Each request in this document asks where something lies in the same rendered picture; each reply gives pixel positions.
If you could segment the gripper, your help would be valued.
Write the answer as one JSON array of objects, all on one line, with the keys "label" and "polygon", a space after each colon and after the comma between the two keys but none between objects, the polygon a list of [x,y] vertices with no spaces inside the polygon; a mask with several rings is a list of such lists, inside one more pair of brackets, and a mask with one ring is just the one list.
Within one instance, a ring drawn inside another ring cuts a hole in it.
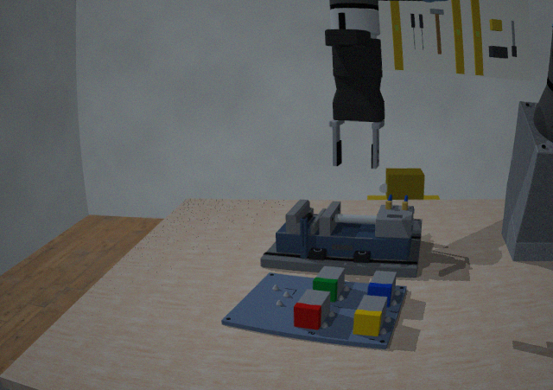
[{"label": "gripper", "polygon": [[[346,15],[345,15],[346,13]],[[385,102],[380,92],[381,40],[377,10],[330,10],[331,29],[325,30],[332,47],[336,92],[333,99],[333,166],[341,164],[340,125],[346,121],[372,123],[372,169],[379,166],[379,129],[385,125]],[[351,47],[354,45],[354,47]],[[358,77],[358,78],[356,78]]]}]

